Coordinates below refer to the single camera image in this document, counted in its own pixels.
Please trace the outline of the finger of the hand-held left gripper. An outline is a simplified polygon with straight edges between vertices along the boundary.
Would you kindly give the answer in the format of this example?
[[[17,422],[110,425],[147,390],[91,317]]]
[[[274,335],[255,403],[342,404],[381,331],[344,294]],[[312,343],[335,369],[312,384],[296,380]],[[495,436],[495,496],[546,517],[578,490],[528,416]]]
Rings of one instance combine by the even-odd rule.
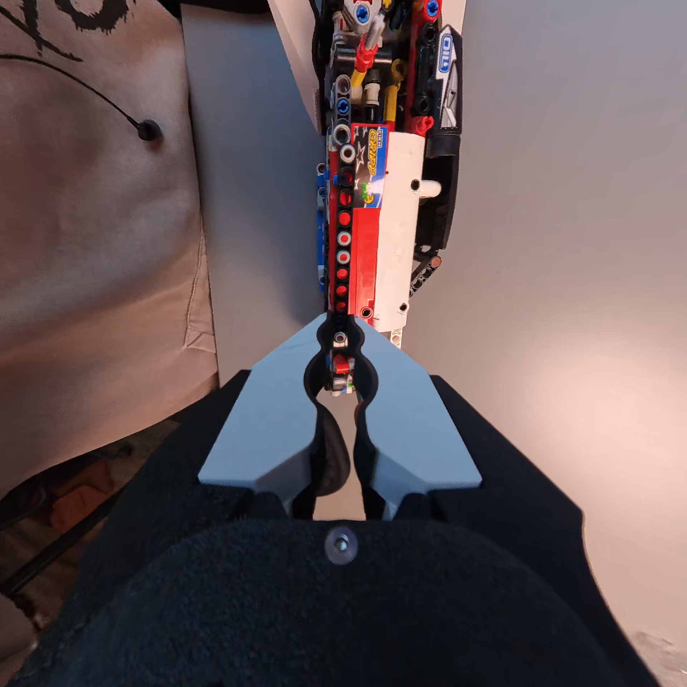
[[[321,1],[268,1],[269,9],[317,134],[326,130],[320,60]]]
[[[453,30],[462,35],[466,4],[466,0],[443,0],[440,26],[444,28],[450,25]]]

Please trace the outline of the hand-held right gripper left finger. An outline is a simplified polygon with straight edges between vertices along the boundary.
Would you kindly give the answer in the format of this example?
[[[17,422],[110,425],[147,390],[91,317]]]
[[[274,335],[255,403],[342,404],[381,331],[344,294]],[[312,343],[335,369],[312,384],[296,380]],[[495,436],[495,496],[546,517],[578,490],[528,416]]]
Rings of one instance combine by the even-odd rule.
[[[279,496],[289,507],[308,487],[336,491],[336,422],[317,402],[328,382],[321,314],[250,370],[199,471],[203,484]]]

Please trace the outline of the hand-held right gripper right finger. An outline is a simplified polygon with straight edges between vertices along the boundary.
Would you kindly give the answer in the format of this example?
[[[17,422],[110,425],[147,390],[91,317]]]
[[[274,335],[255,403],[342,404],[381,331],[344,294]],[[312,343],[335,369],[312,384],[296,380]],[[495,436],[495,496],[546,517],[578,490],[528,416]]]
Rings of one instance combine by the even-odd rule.
[[[371,325],[351,325],[361,401],[354,462],[368,518],[393,518],[408,494],[478,488],[482,477],[431,376]]]

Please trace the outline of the long black lego beam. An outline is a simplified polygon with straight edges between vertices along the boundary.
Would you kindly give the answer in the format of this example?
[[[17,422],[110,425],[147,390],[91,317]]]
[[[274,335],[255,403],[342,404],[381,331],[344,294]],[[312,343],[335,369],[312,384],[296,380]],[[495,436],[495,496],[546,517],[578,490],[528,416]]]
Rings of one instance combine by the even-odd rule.
[[[339,347],[350,336],[350,321],[356,313],[359,291],[356,285],[358,237],[354,220],[356,149],[353,125],[335,126],[329,162],[328,287],[334,322],[334,345]]]

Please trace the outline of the lego race car model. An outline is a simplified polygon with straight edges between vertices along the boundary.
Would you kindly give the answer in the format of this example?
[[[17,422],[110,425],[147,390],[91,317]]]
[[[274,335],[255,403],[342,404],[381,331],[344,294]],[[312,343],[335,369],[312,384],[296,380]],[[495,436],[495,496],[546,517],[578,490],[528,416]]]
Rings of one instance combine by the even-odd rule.
[[[321,1],[325,157],[317,167],[317,262],[325,310],[332,132],[354,127],[356,313],[400,348],[412,296],[442,263],[459,175],[463,40],[442,1]],[[355,390],[349,339],[326,356],[333,396]]]

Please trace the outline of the black hoodie drawstring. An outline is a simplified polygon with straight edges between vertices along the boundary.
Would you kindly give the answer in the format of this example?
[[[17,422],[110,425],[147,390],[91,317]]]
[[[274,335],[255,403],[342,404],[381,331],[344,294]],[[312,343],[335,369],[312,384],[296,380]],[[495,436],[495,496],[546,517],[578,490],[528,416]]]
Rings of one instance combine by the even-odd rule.
[[[154,142],[161,140],[163,137],[162,130],[159,126],[158,123],[156,123],[154,120],[150,119],[145,119],[145,120],[136,120],[133,116],[125,112],[123,108],[121,108],[119,105],[117,105],[114,101],[106,97],[103,93],[101,93],[99,90],[95,89],[91,85],[87,84],[85,81],[81,80],[79,77],[73,75],[72,73],[69,73],[65,71],[64,69],[57,67],[51,63],[48,63],[45,60],[39,59],[39,58],[33,58],[30,56],[22,56],[18,54],[8,54],[8,53],[1,53],[1,60],[4,61],[16,61],[16,62],[24,62],[24,63],[30,63],[30,64],[35,64],[39,65],[42,67],[45,67],[47,69],[52,70],[53,72],[59,73],[65,78],[70,79],[70,81],[75,82],[76,84],[80,85],[82,88],[88,90],[90,93],[95,95],[97,98],[105,102],[108,106],[114,108],[118,114],[123,116],[127,122],[133,126],[133,128],[136,130],[138,137],[144,141],[144,142]]]

